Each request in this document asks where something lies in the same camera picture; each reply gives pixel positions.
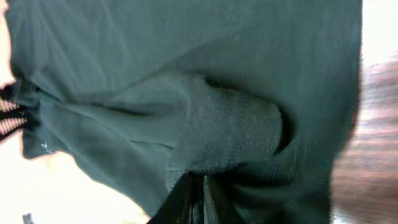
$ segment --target textured fabric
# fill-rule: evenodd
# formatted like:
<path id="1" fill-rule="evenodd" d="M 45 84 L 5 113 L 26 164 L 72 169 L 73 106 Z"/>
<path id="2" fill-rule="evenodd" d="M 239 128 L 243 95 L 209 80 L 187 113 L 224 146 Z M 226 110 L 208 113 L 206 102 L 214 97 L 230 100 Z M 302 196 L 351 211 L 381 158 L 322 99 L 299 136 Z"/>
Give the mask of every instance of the textured fabric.
<path id="1" fill-rule="evenodd" d="M 328 223 L 358 100 L 360 0 L 9 0 L 11 69 L 63 150 L 156 214 L 186 172 L 248 223 Z"/>

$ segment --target folded fabric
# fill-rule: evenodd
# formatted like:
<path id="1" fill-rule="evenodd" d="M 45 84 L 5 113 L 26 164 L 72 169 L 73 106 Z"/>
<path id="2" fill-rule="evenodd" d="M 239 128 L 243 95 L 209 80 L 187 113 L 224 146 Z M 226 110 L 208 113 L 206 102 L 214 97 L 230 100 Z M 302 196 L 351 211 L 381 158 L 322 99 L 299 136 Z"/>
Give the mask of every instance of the folded fabric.
<path id="1" fill-rule="evenodd" d="M 191 172 L 246 223 L 329 223 L 360 0 L 8 3 L 26 158 L 65 151 L 150 216 Z"/>

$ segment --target wooden surface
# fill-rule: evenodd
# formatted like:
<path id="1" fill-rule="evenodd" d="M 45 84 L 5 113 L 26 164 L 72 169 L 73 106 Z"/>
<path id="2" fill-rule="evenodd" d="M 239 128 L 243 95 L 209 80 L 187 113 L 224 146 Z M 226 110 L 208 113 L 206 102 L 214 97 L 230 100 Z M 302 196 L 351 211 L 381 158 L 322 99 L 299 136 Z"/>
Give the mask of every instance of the wooden surface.
<path id="1" fill-rule="evenodd" d="M 0 0 L 0 11 L 2 6 L 4 0 Z M 361 101 L 353 138 L 333 172 L 335 224 L 398 223 L 397 9 L 398 0 L 364 0 Z M 9 40 L 1 18 L 0 25 L 0 82 L 4 83 L 12 77 Z M 131 201 L 111 189 L 90 184 L 68 156 L 21 159 L 20 137 L 18 134 L 0 146 L 0 223 L 22 223 L 22 214 L 32 212 L 32 207 L 52 213 L 68 205 L 74 205 L 69 206 L 71 213 L 55 215 L 80 215 L 80 221 L 74 223 L 88 223 L 82 214 L 91 213 L 87 209 L 94 206 L 102 215 L 121 209 L 126 212 L 118 216 L 124 214 L 129 220 L 145 223 L 146 217 Z M 122 219 L 98 223 L 122 222 L 116 220 Z"/>
<path id="2" fill-rule="evenodd" d="M 335 223 L 398 223 L 398 1 L 364 0 L 361 100 L 333 173 Z"/>

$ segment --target dark green fabric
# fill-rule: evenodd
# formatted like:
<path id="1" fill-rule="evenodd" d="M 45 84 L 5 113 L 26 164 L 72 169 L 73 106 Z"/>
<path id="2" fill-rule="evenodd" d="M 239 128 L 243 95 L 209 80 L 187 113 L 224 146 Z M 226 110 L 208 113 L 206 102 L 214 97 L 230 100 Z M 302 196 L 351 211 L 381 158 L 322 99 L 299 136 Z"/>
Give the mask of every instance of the dark green fabric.
<path id="1" fill-rule="evenodd" d="M 9 0 L 14 99 L 155 215 L 186 172 L 248 223 L 328 223 L 358 100 L 360 0 Z"/>

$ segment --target garment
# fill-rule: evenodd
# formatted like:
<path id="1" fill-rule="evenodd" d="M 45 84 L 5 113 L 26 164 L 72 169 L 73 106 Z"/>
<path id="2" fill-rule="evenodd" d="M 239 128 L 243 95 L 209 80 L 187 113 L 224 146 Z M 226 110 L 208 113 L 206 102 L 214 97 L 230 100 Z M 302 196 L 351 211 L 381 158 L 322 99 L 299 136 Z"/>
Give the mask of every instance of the garment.
<path id="1" fill-rule="evenodd" d="M 24 155 L 65 151 L 154 216 L 187 172 L 247 223 L 328 223 L 360 0 L 9 0 Z"/>

